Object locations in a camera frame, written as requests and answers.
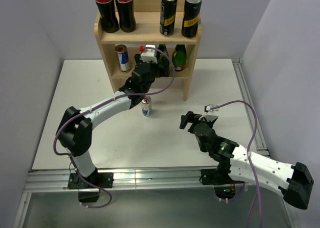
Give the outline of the Red Bull can front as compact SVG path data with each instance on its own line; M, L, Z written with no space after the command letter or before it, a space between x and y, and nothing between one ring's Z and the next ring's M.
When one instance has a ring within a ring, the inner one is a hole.
M123 73L130 71L129 55L125 45L117 45L115 52L118 58L119 69Z

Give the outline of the green glass bottle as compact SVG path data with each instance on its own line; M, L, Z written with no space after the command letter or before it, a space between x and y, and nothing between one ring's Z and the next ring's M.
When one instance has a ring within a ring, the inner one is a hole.
M166 55L168 55L168 51L165 44L159 44L158 49L161 50L163 53L166 53ZM170 62L163 53L158 53L158 65L162 69L170 70Z

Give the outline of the green bottle yellow label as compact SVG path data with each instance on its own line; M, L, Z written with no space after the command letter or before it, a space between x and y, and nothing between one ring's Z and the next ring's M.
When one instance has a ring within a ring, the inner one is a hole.
M182 71L187 62L187 51L183 44L176 45L172 54L172 62L176 71Z

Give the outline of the black Schweppes can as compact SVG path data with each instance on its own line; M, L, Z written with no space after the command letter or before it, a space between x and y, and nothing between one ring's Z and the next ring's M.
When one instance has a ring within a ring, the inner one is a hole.
M160 33L170 36L174 33L178 0L161 0Z

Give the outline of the black can yellow label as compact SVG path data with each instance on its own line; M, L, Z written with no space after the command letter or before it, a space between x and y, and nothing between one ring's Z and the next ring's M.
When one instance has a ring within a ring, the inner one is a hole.
M193 38L198 30L202 0L185 0L181 34L185 38Z

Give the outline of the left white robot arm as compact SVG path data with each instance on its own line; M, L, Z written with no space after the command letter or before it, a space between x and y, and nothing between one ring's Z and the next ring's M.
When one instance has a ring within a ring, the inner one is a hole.
M135 54L136 67L131 77L113 96L86 108L71 106L66 109L54 143L60 142L67 149L66 155L76 166L80 174L79 181L85 187L93 187L98 181L98 169L89 153L93 130L114 115L137 106L155 79L169 74L169 70L161 71L161 57L161 53L150 49Z

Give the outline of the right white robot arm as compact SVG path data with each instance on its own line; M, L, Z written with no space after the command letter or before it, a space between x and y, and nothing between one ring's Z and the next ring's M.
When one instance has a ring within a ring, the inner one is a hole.
M302 210L309 205L314 179L303 163L282 163L255 152L248 155L242 145L218 136L213 129L216 116L202 116L188 111L181 116L180 129L194 134L201 152L218 162L216 168L201 170L203 185L236 183L259 184L283 197L288 204Z

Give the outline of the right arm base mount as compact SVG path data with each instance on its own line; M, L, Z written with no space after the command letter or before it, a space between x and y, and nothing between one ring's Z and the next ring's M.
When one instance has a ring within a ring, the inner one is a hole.
M202 185L212 185L218 199L232 199L236 195L235 182L226 174L216 169L201 169L199 182Z

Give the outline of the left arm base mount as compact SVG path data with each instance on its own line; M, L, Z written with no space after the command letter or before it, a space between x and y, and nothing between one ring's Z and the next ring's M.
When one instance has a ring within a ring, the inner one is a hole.
M77 173L71 173L67 188L69 190L78 190L78 200L82 203L95 203L98 201L101 190L98 191L80 191L82 189L92 189L89 183L98 186L99 188L112 188L114 181L114 174L112 172L94 171L89 177L81 178Z

